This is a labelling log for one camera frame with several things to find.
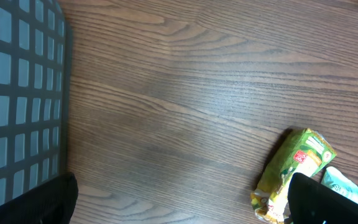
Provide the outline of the green tea carton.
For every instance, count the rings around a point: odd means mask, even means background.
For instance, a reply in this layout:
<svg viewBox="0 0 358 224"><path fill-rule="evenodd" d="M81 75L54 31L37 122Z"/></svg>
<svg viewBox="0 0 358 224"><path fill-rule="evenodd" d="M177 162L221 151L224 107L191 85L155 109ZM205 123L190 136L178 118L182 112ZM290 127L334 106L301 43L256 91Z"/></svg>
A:
<svg viewBox="0 0 358 224"><path fill-rule="evenodd" d="M336 156L337 152L318 132L310 128L292 131L250 194L256 217L267 223L283 223L293 174L312 177Z"/></svg>

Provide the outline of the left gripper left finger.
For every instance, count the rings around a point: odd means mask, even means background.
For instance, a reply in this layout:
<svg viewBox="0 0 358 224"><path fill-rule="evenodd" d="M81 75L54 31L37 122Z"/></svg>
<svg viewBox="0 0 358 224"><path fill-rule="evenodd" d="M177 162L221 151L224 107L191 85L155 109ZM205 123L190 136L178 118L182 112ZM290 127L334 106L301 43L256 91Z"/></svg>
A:
<svg viewBox="0 0 358 224"><path fill-rule="evenodd" d="M73 173L58 177L0 206L0 224L66 224L78 198Z"/></svg>

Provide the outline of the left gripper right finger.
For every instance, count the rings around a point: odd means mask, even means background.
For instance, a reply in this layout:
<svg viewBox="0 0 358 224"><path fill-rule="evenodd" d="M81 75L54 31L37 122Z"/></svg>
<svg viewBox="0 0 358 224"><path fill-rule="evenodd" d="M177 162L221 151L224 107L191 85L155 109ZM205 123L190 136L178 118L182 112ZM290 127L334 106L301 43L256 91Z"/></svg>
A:
<svg viewBox="0 0 358 224"><path fill-rule="evenodd" d="M358 224L358 204L302 173L291 179L288 204L294 224Z"/></svg>

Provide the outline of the teal snack packet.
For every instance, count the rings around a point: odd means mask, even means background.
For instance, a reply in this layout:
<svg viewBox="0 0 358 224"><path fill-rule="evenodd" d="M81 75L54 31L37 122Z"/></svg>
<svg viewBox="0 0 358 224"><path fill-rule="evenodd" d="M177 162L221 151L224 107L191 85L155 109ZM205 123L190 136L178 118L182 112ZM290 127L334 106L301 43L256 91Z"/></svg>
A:
<svg viewBox="0 0 358 224"><path fill-rule="evenodd" d="M321 184L358 204L358 186L335 167L326 168Z"/></svg>

